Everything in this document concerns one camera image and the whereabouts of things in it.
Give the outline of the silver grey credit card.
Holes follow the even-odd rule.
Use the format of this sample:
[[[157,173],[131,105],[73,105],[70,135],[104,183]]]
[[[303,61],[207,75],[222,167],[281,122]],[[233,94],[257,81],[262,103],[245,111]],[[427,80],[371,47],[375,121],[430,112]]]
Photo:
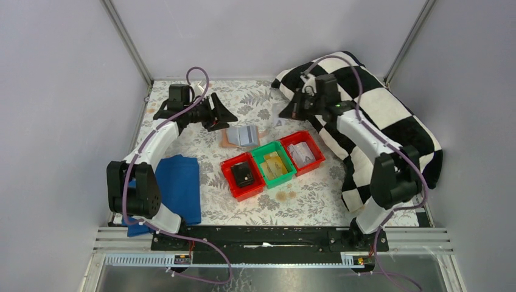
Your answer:
[[[274,127],[282,127],[286,124],[286,119],[281,117],[281,112],[283,111],[284,106],[279,103],[273,105],[273,126]]]

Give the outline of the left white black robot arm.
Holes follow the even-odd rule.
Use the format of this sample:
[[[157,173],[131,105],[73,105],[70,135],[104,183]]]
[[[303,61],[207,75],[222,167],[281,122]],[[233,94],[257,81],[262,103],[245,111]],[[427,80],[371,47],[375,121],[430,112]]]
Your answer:
[[[153,116],[152,130],[123,160],[106,168],[108,206],[126,223],[146,224],[163,234],[176,234],[182,218],[162,203],[155,171],[169,145],[191,123],[207,131],[229,127],[238,118],[222,104],[216,93],[207,95],[199,83],[172,84],[168,98]]]

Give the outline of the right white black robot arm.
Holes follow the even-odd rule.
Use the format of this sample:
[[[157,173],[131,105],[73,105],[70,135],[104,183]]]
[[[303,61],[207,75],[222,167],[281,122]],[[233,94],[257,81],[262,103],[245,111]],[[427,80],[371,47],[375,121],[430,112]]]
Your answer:
[[[419,153],[414,147],[403,147],[374,128],[358,105],[343,101],[334,75],[302,74],[301,81],[303,85],[295,90],[290,103],[279,115],[294,120],[321,116],[370,160],[373,165],[369,183],[371,197],[351,228],[355,234],[373,234],[386,223],[394,209],[423,190]]]

